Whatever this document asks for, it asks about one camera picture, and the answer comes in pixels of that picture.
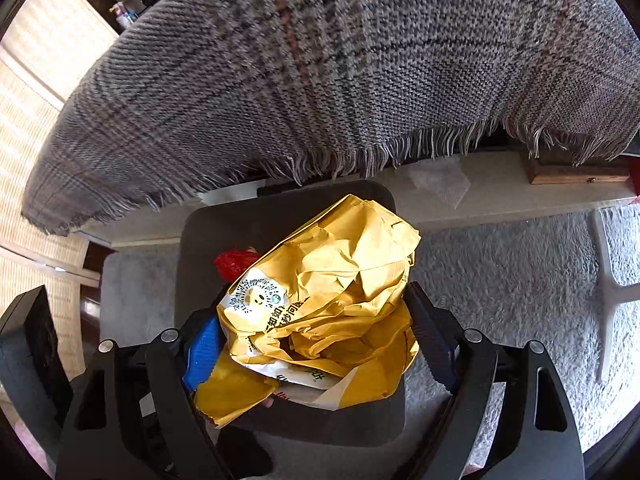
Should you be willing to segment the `grey plaid tablecloth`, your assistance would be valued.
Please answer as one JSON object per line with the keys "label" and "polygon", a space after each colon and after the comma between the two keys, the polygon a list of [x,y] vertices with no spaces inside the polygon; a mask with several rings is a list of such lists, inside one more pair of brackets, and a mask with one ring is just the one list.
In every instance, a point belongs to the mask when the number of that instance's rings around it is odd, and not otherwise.
{"label": "grey plaid tablecloth", "polygon": [[162,0],[66,101],[22,216],[65,235],[257,171],[370,177],[497,128],[532,155],[626,150],[639,39],[615,0]]}

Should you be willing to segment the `red snack bag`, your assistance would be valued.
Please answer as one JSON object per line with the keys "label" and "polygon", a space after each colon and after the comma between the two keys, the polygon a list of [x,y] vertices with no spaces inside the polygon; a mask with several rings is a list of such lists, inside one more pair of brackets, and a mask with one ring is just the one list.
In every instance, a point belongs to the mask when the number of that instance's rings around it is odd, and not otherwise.
{"label": "red snack bag", "polygon": [[213,265],[225,283],[233,283],[262,255],[253,247],[246,249],[231,248],[213,258]]}

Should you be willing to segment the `bamboo folding screen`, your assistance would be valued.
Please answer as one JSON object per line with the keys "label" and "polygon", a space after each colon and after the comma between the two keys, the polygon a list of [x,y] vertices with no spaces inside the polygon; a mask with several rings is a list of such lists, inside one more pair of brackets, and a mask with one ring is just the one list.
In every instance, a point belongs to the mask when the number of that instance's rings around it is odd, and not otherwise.
{"label": "bamboo folding screen", "polygon": [[80,288],[100,277],[82,267],[88,240],[36,229],[23,195],[65,102],[116,37],[87,0],[25,0],[1,38],[1,305],[47,289],[68,377],[85,369]]}

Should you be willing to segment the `grey shaggy carpet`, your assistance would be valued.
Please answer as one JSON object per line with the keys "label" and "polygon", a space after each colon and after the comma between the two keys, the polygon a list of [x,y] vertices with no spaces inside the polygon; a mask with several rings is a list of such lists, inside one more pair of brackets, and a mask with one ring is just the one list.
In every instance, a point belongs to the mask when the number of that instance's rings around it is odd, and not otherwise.
{"label": "grey shaggy carpet", "polygon": [[[639,205],[602,210],[611,268],[639,283]],[[639,301],[617,310],[608,380],[599,382],[602,304],[590,214],[423,231],[412,269],[436,307],[492,341],[549,350],[572,407],[582,450],[639,403]],[[178,246],[130,249],[106,259],[100,338],[145,344],[174,325]],[[406,376],[406,424],[379,448],[340,448],[258,434],[274,469],[265,479],[389,479],[409,457],[446,390],[418,356]]]}

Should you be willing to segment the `yellow paper bag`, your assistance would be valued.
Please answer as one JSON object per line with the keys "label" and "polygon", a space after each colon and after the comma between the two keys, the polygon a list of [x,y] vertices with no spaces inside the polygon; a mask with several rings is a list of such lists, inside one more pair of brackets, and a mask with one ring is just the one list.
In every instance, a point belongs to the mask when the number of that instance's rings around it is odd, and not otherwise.
{"label": "yellow paper bag", "polygon": [[270,396],[326,411],[392,396],[418,352],[402,294],[420,240],[352,194],[306,222],[218,302],[227,342],[196,408],[223,427]]}

